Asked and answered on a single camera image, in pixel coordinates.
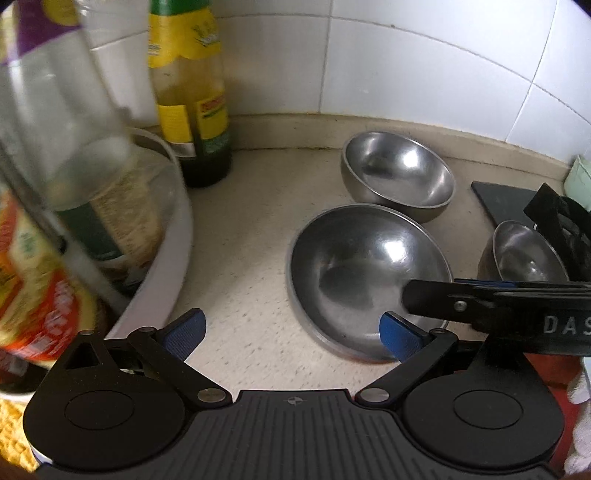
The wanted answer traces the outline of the green yellow label oil bottle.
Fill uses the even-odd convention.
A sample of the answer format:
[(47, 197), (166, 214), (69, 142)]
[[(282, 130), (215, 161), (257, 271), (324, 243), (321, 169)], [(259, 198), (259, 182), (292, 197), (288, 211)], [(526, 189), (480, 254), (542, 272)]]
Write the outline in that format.
[(211, 186), (231, 166), (217, 22), (208, 1), (152, 1), (148, 69), (163, 139), (190, 188)]

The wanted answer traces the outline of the black gas stove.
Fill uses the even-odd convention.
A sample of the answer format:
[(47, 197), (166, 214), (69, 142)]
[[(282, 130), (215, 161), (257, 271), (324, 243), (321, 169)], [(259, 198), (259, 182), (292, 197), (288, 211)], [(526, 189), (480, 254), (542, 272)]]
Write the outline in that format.
[(540, 233), (559, 255), (570, 281), (590, 280), (590, 213), (544, 183), (538, 190), (474, 181), (472, 190), (495, 229), (504, 221)]

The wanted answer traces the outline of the red cloth mat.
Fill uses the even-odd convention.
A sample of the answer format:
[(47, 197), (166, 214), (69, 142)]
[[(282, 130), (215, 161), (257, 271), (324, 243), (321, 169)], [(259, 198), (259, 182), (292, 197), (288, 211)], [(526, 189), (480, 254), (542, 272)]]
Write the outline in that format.
[(579, 406), (572, 404), (567, 395), (569, 383), (580, 372), (578, 357), (527, 354), (539, 376), (557, 400), (565, 419), (564, 433), (550, 461), (550, 466), (558, 473), (563, 473), (564, 462), (572, 444), (572, 431), (579, 413)]

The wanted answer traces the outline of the steel bowl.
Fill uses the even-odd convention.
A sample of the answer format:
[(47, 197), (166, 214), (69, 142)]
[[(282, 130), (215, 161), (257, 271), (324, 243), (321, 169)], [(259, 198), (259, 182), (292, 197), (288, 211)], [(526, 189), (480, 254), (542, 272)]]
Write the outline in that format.
[(385, 206), (419, 223), (439, 217), (456, 193), (454, 174), (438, 154), (393, 132), (367, 131), (346, 141), (341, 173), (356, 202)]
[(451, 267), (433, 237), (408, 216), (377, 205), (322, 212), (290, 245), (287, 292), (301, 326), (343, 358), (389, 362), (379, 335), (393, 311), (429, 331), (444, 320), (410, 314), (402, 304), (412, 279), (450, 282)]
[(490, 237), (478, 265), (478, 279), (566, 283), (567, 271), (556, 251), (537, 231), (504, 221)]

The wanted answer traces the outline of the steel bowl by wall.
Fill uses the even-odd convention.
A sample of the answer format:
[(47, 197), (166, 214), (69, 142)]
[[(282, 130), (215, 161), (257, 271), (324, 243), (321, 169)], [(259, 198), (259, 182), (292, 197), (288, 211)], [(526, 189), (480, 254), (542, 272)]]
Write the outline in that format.
[(341, 173), (356, 202), (385, 206), (419, 223), (439, 217), (456, 193), (454, 174), (438, 154), (393, 132), (367, 131), (346, 141)]

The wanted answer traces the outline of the purple label clear bottle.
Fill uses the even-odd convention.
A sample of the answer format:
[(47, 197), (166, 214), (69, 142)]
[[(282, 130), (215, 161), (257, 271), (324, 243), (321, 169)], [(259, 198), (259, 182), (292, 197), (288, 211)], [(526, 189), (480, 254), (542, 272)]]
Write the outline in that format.
[(106, 273), (115, 246), (90, 207), (136, 146), (109, 96), (71, 1), (14, 1), (1, 15), (17, 132), (49, 209)]

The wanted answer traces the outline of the yellow chenille mat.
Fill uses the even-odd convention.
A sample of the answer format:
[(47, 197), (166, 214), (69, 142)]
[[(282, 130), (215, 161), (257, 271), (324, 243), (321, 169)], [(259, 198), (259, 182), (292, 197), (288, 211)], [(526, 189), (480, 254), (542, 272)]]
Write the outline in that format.
[(1, 400), (1, 456), (9, 463), (33, 473), (38, 467), (38, 462), (24, 434), (24, 410), (23, 403)]

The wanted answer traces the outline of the yellow cap vinegar bottle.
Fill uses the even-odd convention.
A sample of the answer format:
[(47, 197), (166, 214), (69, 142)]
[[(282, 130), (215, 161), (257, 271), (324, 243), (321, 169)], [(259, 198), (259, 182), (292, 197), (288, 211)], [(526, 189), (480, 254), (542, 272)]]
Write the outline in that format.
[(78, 332), (105, 334), (102, 302), (1, 188), (1, 396), (34, 392)]

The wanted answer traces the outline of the white rotating condiment rack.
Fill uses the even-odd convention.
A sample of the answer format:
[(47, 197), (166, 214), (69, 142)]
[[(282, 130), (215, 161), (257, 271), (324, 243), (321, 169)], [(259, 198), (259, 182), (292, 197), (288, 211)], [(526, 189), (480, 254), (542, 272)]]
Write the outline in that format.
[[(142, 149), (128, 142), (119, 143), (104, 139), (99, 142), (101, 153), (126, 151), (123, 164), (116, 167), (115, 177), (90, 201), (93, 213), (97, 214), (100, 226), (104, 227), (108, 239), (115, 246), (115, 258), (106, 263), (106, 268), (114, 275), (122, 274), (131, 279), (141, 280), (156, 259), (164, 239), (164, 225), (160, 216), (161, 206), (149, 187), (148, 176), (140, 162)], [(11, 164), (8, 155), (1, 155), (1, 188), (3, 186), (16, 196), (20, 205), (40, 228), (41, 233), (58, 251), (67, 270), (91, 291), (86, 279), (77, 278), (69, 270), (64, 257), (64, 240), (51, 238), (21, 201), (21, 195), (14, 192), (12, 185), (21, 181), (22, 176)]]

